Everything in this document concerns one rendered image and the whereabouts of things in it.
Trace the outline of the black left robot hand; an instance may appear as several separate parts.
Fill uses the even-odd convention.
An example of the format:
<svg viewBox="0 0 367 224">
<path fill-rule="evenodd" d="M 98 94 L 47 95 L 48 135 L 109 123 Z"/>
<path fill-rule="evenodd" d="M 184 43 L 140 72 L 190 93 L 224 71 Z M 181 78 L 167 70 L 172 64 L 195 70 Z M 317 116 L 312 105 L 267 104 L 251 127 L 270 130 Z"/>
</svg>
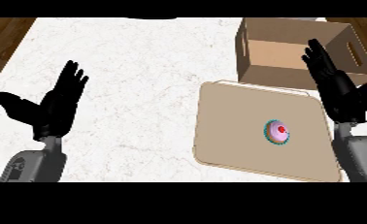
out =
<svg viewBox="0 0 367 224">
<path fill-rule="evenodd" d="M 82 75 L 78 64 L 67 61 L 56 85 L 38 104 L 8 92 L 0 92 L 0 106 L 7 116 L 32 127 L 32 139 L 60 138 L 73 121 L 76 103 L 88 77 Z"/>
</svg>

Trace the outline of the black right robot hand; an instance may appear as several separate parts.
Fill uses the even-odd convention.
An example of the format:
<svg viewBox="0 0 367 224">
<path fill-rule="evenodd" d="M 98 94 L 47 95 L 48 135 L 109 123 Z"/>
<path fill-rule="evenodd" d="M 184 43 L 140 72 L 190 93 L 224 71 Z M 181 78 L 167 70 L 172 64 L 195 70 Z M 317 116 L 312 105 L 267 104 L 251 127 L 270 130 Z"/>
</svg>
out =
<svg viewBox="0 0 367 224">
<path fill-rule="evenodd" d="M 316 39 L 307 41 L 304 62 L 315 81 L 322 106 L 335 123 L 365 123 L 367 83 L 354 86 L 344 71 L 338 70 Z"/>
</svg>

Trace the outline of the brown cardboard box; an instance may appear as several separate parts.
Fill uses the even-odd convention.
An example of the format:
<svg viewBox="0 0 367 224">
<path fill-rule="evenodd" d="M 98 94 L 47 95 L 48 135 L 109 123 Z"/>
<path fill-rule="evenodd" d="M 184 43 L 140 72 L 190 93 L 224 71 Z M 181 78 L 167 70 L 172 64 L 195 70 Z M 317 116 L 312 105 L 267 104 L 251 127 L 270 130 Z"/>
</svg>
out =
<svg viewBox="0 0 367 224">
<path fill-rule="evenodd" d="M 315 90 L 300 59 L 316 39 L 352 82 L 367 82 L 367 47 L 347 23 L 280 17 L 243 17 L 236 36 L 238 82 Z"/>
</svg>

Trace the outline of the pink frosted cupcake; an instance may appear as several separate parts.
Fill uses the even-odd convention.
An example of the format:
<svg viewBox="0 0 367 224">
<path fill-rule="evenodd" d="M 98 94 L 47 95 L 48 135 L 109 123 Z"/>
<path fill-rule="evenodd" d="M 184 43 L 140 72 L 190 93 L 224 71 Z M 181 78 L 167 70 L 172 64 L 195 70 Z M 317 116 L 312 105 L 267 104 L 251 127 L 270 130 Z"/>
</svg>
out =
<svg viewBox="0 0 367 224">
<path fill-rule="evenodd" d="M 282 121 L 270 119 L 263 125 L 263 137 L 275 145 L 283 145 L 289 139 L 288 128 Z"/>
</svg>

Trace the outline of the beige square tray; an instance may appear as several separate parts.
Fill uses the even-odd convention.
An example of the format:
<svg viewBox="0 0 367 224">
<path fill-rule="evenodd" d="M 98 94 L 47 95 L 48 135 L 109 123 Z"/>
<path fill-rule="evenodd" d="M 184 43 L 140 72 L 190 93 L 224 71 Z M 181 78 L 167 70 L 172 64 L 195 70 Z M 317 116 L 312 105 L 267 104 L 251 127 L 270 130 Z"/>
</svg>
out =
<svg viewBox="0 0 367 224">
<path fill-rule="evenodd" d="M 204 83 L 193 156 L 232 170 L 341 180 L 322 104 L 300 90 L 224 80 Z"/>
</svg>

